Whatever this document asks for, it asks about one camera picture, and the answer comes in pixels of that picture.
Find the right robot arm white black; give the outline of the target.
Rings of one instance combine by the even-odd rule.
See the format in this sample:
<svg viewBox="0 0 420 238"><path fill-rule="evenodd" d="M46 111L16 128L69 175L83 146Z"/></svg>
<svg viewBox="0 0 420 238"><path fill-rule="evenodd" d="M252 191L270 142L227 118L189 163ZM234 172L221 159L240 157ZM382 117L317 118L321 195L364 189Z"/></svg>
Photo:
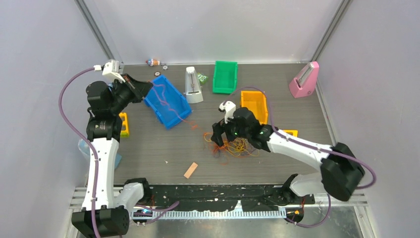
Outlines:
<svg viewBox="0 0 420 238"><path fill-rule="evenodd" d="M280 193L288 203L323 193L348 201L365 175L347 145L316 144L292 136L270 124L261 124L247 108L230 110L212 129L210 139L217 146L222 146L224 140L243 138L256 149L286 155L315 168L316 173L293 174L282 185Z"/></svg>

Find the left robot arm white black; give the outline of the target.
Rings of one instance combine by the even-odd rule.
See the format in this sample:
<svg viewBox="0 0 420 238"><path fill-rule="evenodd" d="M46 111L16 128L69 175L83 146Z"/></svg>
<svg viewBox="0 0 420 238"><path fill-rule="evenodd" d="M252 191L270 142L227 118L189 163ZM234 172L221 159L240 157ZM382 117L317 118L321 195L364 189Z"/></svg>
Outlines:
<svg viewBox="0 0 420 238"><path fill-rule="evenodd" d="M103 81L86 88L90 118L82 137L90 148L87 191L82 209L72 214L72 224L87 238L105 238L127 234L130 213L135 205L147 205L152 198L145 178L125 182L114 195L115 159L120 143L122 119L119 114L129 103L142 101L153 85L123 74L123 82L111 85Z"/></svg>

